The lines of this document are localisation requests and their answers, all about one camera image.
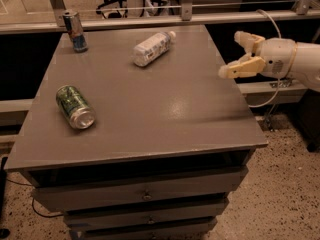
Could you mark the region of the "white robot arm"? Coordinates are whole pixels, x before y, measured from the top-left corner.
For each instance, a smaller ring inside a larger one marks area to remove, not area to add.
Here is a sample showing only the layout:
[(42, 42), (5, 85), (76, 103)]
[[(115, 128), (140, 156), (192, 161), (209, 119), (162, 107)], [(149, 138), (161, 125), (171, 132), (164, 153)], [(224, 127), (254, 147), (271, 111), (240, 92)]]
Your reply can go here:
[(238, 60), (221, 66), (221, 78), (293, 78), (308, 89), (320, 91), (320, 45), (270, 38), (237, 31), (234, 40), (245, 51)]

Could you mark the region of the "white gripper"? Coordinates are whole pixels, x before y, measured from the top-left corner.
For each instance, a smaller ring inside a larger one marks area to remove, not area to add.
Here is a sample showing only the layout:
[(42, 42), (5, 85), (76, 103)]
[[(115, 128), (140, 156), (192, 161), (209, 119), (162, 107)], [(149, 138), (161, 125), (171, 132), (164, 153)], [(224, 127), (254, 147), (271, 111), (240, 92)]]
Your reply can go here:
[(258, 73), (265, 77), (281, 79), (289, 72), (296, 43), (291, 39), (264, 37), (244, 31), (236, 31), (234, 41), (246, 53), (258, 56), (244, 55), (240, 59), (221, 66), (218, 75), (221, 78), (248, 78)]

